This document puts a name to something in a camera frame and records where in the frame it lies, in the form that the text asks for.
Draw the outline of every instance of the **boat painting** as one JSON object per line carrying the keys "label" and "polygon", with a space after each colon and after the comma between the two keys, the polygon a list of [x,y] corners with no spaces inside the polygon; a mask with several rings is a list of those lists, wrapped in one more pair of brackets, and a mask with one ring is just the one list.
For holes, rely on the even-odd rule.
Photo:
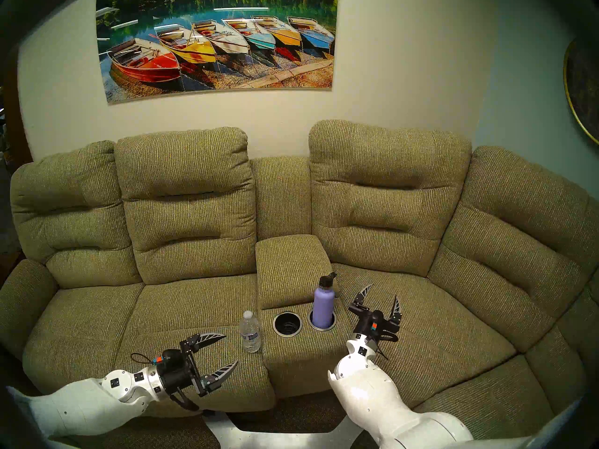
{"label": "boat painting", "polygon": [[259,50],[273,50],[276,42],[274,36],[264,28],[256,25],[254,19],[223,19],[225,25],[237,30],[251,45]]}
{"label": "boat painting", "polygon": [[301,34],[276,16],[252,16],[252,19],[255,19],[256,25],[273,34],[282,44],[287,46],[301,45]]}
{"label": "boat painting", "polygon": [[157,83],[181,77],[175,55],[151,41],[127,40],[110,48],[108,57],[119,71],[139,81]]}
{"label": "boat painting", "polygon": [[154,27],[156,38],[161,45],[171,50],[180,58],[193,64],[216,62],[216,51],[212,43],[202,35],[196,35],[180,24]]}
{"label": "boat painting", "polygon": [[[96,0],[93,44],[106,100],[113,104],[227,90],[331,90],[337,2]],[[313,36],[304,32],[310,29]]]}
{"label": "boat painting", "polygon": [[296,29],[314,48],[330,51],[335,36],[318,21],[308,17],[287,17],[287,22]]}
{"label": "boat painting", "polygon": [[225,53],[247,54],[250,51],[246,39],[237,30],[214,19],[192,22],[191,28],[196,36],[207,38],[215,48]]}

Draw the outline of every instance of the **red boat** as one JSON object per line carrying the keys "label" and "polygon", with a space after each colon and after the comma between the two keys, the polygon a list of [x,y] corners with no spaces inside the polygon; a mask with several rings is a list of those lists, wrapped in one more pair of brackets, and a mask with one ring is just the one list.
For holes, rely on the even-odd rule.
{"label": "red boat", "polygon": [[155,83],[181,77],[175,55],[151,41],[133,38],[110,48],[108,57],[119,71],[139,81]]}

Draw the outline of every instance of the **bottle label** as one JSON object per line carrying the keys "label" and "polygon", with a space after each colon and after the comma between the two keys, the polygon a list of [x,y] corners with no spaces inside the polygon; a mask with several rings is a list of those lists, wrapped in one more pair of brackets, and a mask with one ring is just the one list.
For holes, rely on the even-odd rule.
{"label": "bottle label", "polygon": [[258,332],[252,333],[250,335],[241,335],[241,337],[246,341],[255,340],[258,337]]}

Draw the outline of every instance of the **rowboat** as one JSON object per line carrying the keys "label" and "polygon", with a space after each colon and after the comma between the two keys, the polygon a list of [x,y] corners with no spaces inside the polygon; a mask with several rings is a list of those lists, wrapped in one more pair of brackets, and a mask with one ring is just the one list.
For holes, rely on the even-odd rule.
{"label": "rowboat", "polygon": [[194,34],[207,38],[214,47],[226,53],[247,54],[250,51],[246,39],[237,30],[213,19],[192,22],[191,28]]}
{"label": "rowboat", "polygon": [[315,48],[331,49],[335,36],[318,21],[307,17],[287,17],[287,22]]}
{"label": "rowboat", "polygon": [[127,40],[110,48],[108,57],[119,71],[139,81],[160,82],[181,77],[175,55],[151,41]]}
{"label": "rowboat", "polygon": [[275,16],[252,16],[256,25],[272,33],[277,40],[289,46],[300,46],[301,35],[291,25]]}
{"label": "rowboat", "polygon": [[248,43],[260,50],[273,50],[274,37],[262,27],[256,25],[253,19],[223,19],[225,25],[238,31]]}
{"label": "rowboat", "polygon": [[194,34],[179,24],[154,27],[156,35],[151,35],[160,44],[170,49],[179,58],[194,64],[216,62],[216,51],[203,36]]}

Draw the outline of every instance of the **purple water bottle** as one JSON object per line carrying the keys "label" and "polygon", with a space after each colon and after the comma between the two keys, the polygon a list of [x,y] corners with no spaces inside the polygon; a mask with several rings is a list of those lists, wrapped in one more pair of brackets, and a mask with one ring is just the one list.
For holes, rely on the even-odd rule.
{"label": "purple water bottle", "polygon": [[317,328],[328,328],[333,323],[333,300],[335,292],[333,291],[333,278],[337,274],[332,272],[330,275],[321,277],[318,282],[318,288],[314,292],[314,311],[312,312],[312,324]]}

